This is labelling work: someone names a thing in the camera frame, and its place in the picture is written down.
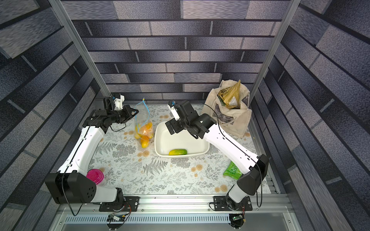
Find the clear blue-zipper zip-top bag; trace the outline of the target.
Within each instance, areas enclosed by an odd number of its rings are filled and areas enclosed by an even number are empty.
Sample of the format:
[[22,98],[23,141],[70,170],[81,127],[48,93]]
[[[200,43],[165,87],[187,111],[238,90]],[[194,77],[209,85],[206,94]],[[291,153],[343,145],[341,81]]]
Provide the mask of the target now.
[[139,111],[135,116],[135,138],[140,141],[141,147],[146,149],[153,138],[154,129],[150,110],[144,98],[135,105],[135,109]]

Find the small yellow mango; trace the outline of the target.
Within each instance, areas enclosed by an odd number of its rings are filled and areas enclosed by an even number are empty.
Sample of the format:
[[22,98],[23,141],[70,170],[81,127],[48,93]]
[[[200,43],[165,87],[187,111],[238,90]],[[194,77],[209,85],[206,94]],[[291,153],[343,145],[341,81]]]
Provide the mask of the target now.
[[136,138],[136,139],[141,139],[141,137],[142,137],[142,135],[141,135],[141,134],[139,134],[138,132],[136,132],[136,133],[135,133],[135,138]]

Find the white oval plastic tray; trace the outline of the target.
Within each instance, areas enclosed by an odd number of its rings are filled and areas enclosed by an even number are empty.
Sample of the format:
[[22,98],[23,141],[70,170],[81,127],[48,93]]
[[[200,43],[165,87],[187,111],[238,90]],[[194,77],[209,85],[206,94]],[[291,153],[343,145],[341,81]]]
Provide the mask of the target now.
[[[156,127],[154,147],[159,157],[185,158],[198,157],[206,154],[210,149],[210,143],[202,139],[195,139],[187,131],[181,131],[180,133],[171,135],[165,122],[161,122]],[[187,154],[169,155],[169,152],[175,149],[184,149],[187,151]]]

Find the green mango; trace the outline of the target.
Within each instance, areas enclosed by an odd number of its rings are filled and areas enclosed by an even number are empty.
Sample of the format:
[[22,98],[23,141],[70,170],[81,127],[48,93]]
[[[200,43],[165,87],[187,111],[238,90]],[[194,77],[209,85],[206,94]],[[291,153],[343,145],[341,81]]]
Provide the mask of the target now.
[[186,149],[173,149],[168,153],[169,156],[183,156],[187,154],[188,152]]

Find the orange yellow mango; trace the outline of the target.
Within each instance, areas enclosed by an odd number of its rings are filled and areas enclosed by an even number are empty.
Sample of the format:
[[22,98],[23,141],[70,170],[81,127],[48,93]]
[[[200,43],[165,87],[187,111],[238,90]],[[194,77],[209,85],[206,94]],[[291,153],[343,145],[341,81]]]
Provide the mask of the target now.
[[149,144],[150,144],[150,139],[151,139],[151,137],[148,137],[148,136],[146,136],[146,135],[143,135],[143,136],[141,137],[141,139],[140,139],[140,143],[141,143],[141,147],[142,147],[143,149],[146,149],[146,148],[149,146]]

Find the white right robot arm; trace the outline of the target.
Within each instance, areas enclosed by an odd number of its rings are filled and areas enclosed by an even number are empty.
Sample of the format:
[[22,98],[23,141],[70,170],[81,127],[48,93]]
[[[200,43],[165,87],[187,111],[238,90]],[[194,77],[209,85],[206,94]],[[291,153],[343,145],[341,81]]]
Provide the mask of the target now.
[[236,210],[248,195],[255,195],[267,175],[269,158],[258,156],[235,141],[208,114],[198,115],[189,101],[168,102],[173,119],[166,122],[171,135],[186,130],[195,139],[204,139],[220,150],[241,171],[242,176],[225,196],[231,210]]

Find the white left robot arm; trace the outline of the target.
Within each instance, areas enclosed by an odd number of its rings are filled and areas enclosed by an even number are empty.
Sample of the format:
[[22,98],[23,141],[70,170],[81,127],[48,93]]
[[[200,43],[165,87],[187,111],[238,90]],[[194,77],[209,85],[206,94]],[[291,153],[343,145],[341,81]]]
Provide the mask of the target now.
[[100,186],[87,178],[95,150],[113,124],[125,124],[139,111],[124,105],[124,97],[104,98],[104,109],[95,110],[83,123],[81,134],[66,161],[45,184],[57,204],[113,203],[121,190]]

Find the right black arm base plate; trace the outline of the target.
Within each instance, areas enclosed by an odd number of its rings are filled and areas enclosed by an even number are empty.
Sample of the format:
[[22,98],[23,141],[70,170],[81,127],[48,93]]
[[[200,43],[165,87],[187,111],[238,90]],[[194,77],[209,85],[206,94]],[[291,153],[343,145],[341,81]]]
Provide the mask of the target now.
[[228,196],[214,196],[214,210],[215,211],[252,211],[252,204],[249,196],[242,199],[241,202],[236,203]]

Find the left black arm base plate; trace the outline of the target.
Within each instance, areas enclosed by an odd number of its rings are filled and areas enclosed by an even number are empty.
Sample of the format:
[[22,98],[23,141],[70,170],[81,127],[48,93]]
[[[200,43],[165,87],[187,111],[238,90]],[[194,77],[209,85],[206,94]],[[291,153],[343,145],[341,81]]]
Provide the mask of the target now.
[[114,202],[104,202],[99,207],[99,212],[136,212],[139,205],[138,196],[118,197]]

